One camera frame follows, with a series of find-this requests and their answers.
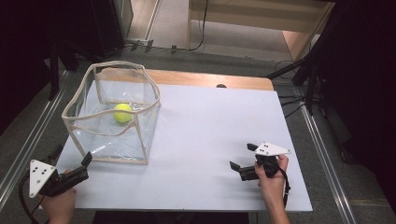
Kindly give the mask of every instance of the hand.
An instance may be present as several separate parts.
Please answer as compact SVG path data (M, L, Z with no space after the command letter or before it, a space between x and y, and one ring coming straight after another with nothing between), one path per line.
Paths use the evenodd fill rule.
M279 167L286 172L289 159L285 155L279 155L277 162ZM273 223L289 223L283 204L285 178L282 173L278 171L274 177L268 178L263 166L259 166L256 162L254 168L260 179L259 186L262 190L262 197Z
M41 201L43 195L37 195L37 199ZM68 189L66 192L55 197L45 196L41 206L49 216L50 224L68 224L73 218L76 204L76 190Z

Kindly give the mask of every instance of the gray floor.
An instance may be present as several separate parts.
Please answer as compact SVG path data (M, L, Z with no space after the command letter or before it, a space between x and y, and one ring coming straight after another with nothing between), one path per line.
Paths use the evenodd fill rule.
M165 40L165 38L161 37L161 34L164 34L164 32L161 32L161 30L155 27L154 25L151 34L151 37L155 40L154 43L160 44L159 47L167 47L161 46L160 42L161 40ZM265 51L263 58L255 54L256 50L248 54L251 47L238 46L234 48L233 44L224 43L215 46L216 41L212 41L209 37L206 39L208 42L205 44L205 50L207 51L178 51L176 54L171 54L170 51L166 49L152 49L150 52L145 52L145 48L139 47L135 51L126 49L118 52L107 60L125 60L133 63L140 63L150 69L263 77L274 71L277 62L290 58L290 56L285 54L285 52L287 52L287 49L285 49L286 44L284 40L279 40L279 33L276 31L268 31L268 34L274 34L268 35L267 40L271 41L269 40L270 36L275 36L275 39L271 42L275 44L272 44L271 48ZM207 36L213 36L213 38L216 39L217 35L213 33ZM174 42L171 36L166 39L171 45L179 45L179 42ZM260 41L250 41L250 43L260 45ZM223 45L231 46L231 48L224 48ZM67 79L68 82L64 85L64 96L57 106L57 109L54 111L47 128L42 133L40 141L36 143L35 152L32 155L33 159L40 159L47 155L50 150L63 144L67 137L67 131L65 130L60 115L67 102L76 92L81 77L90 64L84 60L79 60L79 63L80 67L76 73L67 73L69 79ZM287 64L287 62L280 63L276 69ZM292 86L290 82L292 76L293 72L290 72L273 80L278 95L295 94L295 87ZM1 179L5 177L9 167L11 167L12 162L17 157L30 132L35 127L35 121L38 120L48 103L47 97L49 96L49 92L49 87L46 87L40 92L32 103L30 103L11 123L3 135L0 136ZM297 106L298 104L285 105L283 107L284 114L289 114L289 112L297 108ZM342 183L342 187L351 204L357 223L396 223L396 216L390 209L382 190L377 185L375 176L359 164L351 165L342 161L340 157L340 147L334 139L329 124L326 119L319 115L316 108L314 109L314 113L318 129L326 145L332 166ZM289 217L291 223L343 223L311 134L307 128L302 110L297 110L294 114L286 118L286 121L314 209L313 212L290 213ZM33 208L37 202L35 200L28 200L28 203L30 207ZM77 209L73 223L90 223L92 222L93 214L94 211ZM42 210L38 210L35 215L40 220L45 220L46 218ZM250 223L252 224L269 223L269 217L264 211L261 213L251 213L249 217ZM26 215L21 210L16 190L11 192L5 207L0 213L0 220L1 223L28 223Z

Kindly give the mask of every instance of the tennis ball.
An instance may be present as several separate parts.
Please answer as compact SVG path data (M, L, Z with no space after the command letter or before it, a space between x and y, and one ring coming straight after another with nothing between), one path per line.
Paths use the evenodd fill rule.
M114 106L114 109L132 111L132 108L127 104L118 104L118 105ZM113 116L116 121L121 122L121 123L129 121L133 117L132 114L127 114L127 113L122 113L122 112L116 112L113 114Z

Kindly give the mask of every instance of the clear plastic box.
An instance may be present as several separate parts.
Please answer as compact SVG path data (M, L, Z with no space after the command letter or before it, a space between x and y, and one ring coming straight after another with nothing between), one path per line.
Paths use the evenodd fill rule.
M160 91L143 65L96 63L62 118L82 157L90 151L94 161L148 164L160 107Z

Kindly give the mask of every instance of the white tabletop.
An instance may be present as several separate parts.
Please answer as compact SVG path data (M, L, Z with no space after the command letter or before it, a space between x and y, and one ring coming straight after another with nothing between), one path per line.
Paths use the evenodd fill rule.
M148 165L93 161L76 186L76 208L144 211L260 211L258 180L241 181L230 161L254 164L247 143L291 149L287 211L312 211L275 91L159 85L161 103ZM80 166L67 140L59 172Z

